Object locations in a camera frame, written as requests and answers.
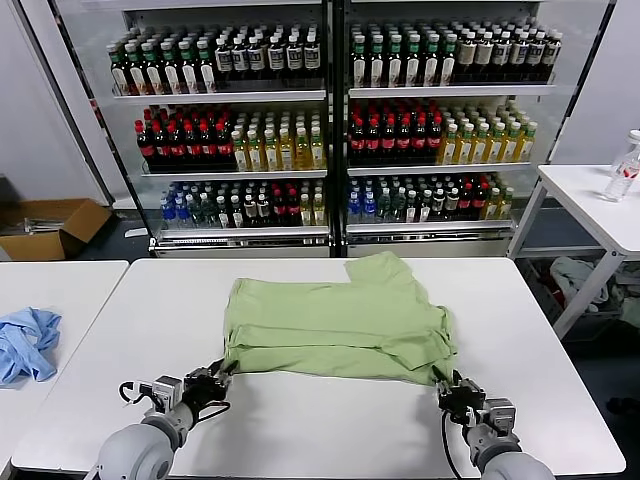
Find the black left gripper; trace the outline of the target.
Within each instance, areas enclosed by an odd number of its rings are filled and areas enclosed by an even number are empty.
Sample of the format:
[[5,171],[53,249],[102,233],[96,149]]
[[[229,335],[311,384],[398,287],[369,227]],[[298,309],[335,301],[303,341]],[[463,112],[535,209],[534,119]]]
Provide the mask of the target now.
[[206,406],[226,400],[232,375],[238,365],[234,360],[224,366],[224,359],[214,361],[209,368],[200,367],[183,380],[181,401],[190,406]]

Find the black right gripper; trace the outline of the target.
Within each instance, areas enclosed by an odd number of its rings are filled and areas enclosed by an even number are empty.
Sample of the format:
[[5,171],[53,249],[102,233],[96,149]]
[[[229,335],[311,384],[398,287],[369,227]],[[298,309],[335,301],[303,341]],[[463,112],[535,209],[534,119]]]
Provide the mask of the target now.
[[486,393],[473,380],[464,379],[460,372],[453,370],[453,383],[435,365],[432,366],[435,386],[438,394],[438,406],[453,416],[465,416],[468,409],[480,410],[485,402]]

